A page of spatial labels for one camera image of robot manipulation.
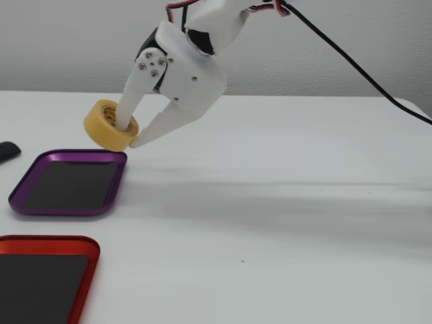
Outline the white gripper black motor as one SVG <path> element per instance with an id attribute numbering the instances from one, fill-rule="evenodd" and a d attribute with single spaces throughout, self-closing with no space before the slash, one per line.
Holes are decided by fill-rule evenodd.
<path id="1" fill-rule="evenodd" d="M 203 55 L 170 22 L 141 46 L 115 111 L 116 128 L 127 130 L 143 96 L 158 81 L 171 103 L 131 142 L 136 149 L 201 118 L 227 88 L 227 75 L 214 57 Z"/>

